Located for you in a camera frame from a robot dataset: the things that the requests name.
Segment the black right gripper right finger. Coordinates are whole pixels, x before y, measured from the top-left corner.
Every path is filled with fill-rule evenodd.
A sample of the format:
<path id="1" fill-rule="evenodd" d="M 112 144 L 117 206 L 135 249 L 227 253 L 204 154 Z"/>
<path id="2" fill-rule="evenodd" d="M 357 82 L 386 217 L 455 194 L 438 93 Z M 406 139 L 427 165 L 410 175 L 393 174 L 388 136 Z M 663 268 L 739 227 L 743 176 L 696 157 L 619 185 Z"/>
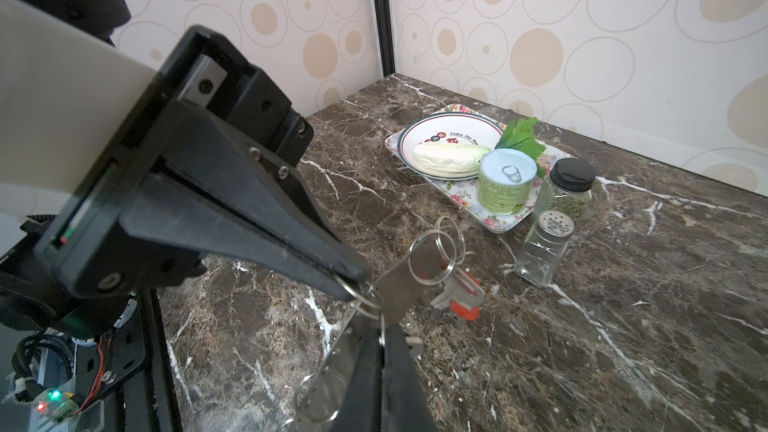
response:
<path id="1" fill-rule="evenodd" d="M 402 328 L 389 325 L 384 340 L 381 430 L 436 431 Z"/>

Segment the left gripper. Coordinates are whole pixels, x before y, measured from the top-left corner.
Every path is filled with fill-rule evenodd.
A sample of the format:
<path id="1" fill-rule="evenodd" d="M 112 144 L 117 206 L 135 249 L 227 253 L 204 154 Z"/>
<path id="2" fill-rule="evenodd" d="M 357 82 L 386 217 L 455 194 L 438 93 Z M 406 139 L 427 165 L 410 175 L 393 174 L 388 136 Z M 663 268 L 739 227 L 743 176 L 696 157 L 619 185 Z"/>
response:
<path id="1" fill-rule="evenodd" d="M 222 34 L 193 26 L 37 255 L 78 298 L 178 285 L 212 253 L 349 301 L 371 266 L 296 171 L 311 138 L 262 69 Z"/>

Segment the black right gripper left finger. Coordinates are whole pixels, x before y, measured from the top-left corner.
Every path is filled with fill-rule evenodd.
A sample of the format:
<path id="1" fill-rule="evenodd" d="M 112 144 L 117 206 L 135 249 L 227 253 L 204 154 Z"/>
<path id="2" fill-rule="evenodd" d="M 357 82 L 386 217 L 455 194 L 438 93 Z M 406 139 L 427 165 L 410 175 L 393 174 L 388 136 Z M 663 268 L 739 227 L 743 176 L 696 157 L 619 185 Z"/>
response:
<path id="1" fill-rule="evenodd" d="M 360 343 L 342 407 L 331 432 L 374 432 L 381 426 L 382 347 L 380 330 L 369 329 Z"/>

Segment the red tagged key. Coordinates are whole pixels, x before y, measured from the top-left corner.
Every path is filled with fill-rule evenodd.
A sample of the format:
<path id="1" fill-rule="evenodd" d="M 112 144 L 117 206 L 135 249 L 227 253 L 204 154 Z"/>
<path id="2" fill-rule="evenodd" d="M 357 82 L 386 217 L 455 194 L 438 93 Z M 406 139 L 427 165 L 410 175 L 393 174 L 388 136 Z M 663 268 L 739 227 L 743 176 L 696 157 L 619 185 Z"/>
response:
<path id="1" fill-rule="evenodd" d="M 457 268 L 441 286 L 441 292 L 430 302 L 432 308 L 450 309 L 468 321 L 478 319 L 486 294 L 477 279 L 464 269 Z"/>

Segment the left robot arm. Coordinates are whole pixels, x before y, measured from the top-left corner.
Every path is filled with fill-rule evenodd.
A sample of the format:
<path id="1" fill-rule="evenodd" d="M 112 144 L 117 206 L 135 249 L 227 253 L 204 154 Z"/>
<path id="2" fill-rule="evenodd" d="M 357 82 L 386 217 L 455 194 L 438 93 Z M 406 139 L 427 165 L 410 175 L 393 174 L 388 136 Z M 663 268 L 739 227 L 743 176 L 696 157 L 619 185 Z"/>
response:
<path id="1" fill-rule="evenodd" d="M 209 253 L 351 300 L 371 268 L 297 172 L 311 126 L 209 28 L 159 69 L 121 56 L 129 17 L 124 0 L 1 0 L 1 185 L 67 195 L 2 258 L 2 322 L 88 339 Z"/>

